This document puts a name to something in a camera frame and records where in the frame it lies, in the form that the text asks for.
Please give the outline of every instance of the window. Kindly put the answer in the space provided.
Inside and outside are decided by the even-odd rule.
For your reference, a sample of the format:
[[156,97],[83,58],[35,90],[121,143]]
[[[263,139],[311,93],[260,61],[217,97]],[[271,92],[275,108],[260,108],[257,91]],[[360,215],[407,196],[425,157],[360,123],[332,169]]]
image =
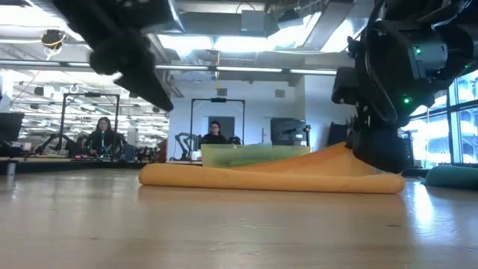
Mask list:
[[410,131],[413,155],[423,168],[451,162],[446,114],[430,117],[428,123],[426,118],[412,120],[403,130]]
[[[432,105],[430,111],[434,111],[439,108],[447,107],[447,90],[440,90],[435,94],[435,104]],[[426,113],[426,106],[421,105],[415,111],[413,111],[411,116],[420,115]]]
[[459,104],[478,99],[478,70],[464,75],[456,81]]
[[462,162],[478,163],[478,108],[460,111],[460,140],[462,146]]

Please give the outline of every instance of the long dark hair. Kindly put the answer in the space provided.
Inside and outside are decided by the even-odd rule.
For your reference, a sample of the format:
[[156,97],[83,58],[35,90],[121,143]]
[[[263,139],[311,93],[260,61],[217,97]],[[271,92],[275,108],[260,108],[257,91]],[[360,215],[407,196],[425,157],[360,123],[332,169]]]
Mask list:
[[221,134],[221,125],[220,125],[220,123],[219,123],[217,120],[213,120],[213,121],[211,121],[211,124],[209,124],[209,127],[211,127],[213,124],[216,124],[217,127],[219,127],[219,132],[218,132],[218,134],[220,135],[220,134]]
[[104,120],[106,122],[106,124],[108,124],[108,127],[106,128],[106,131],[107,132],[112,132],[113,129],[111,128],[111,121],[110,119],[108,119],[108,117],[100,117],[99,120],[98,120],[98,123],[96,124],[96,131],[97,132],[100,132],[101,130],[99,129],[99,122]]

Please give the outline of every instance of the green cloth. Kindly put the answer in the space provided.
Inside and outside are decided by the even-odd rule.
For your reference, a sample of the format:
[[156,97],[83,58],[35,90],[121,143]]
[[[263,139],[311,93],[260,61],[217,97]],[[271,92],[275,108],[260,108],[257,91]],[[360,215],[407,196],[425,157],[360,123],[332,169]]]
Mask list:
[[311,152],[309,146],[270,145],[201,145],[202,166],[215,168],[241,167],[278,161]]
[[478,190],[478,169],[440,165],[427,173],[423,184],[433,187]]

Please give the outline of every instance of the computer monitor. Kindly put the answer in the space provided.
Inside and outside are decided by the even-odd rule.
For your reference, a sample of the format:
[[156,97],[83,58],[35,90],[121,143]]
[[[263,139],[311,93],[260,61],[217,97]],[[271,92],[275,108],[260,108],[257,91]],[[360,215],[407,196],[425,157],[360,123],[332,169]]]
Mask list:
[[0,113],[0,141],[18,140],[24,116],[23,113]]
[[301,146],[307,143],[305,121],[295,119],[271,119],[270,139],[273,146]]

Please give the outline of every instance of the metal frame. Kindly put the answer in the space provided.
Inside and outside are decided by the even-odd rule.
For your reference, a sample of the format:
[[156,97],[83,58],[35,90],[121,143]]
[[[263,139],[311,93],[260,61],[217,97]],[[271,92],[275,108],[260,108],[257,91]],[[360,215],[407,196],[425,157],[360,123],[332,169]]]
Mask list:
[[[191,117],[190,117],[190,129],[189,134],[193,135],[193,112],[194,112],[194,102],[195,101],[210,101],[213,102],[215,98],[193,98],[191,99]],[[242,143],[244,144],[244,126],[246,122],[246,100],[244,99],[222,99],[224,102],[241,102],[242,109]],[[191,154],[191,143],[189,143],[189,154]]]
[[[63,142],[63,125],[65,123],[65,112],[66,112],[66,98],[68,96],[85,96],[85,97],[95,97],[99,98],[101,96],[115,96],[117,98],[117,109],[114,115],[114,133],[118,132],[118,113],[120,112],[120,95],[119,94],[102,94],[102,93],[64,93],[63,94],[63,105],[61,107],[61,121],[60,121],[60,137],[58,138],[58,144],[61,145]],[[111,154],[111,160],[114,161],[114,152],[116,151],[117,146],[117,136],[113,138],[113,147]]]

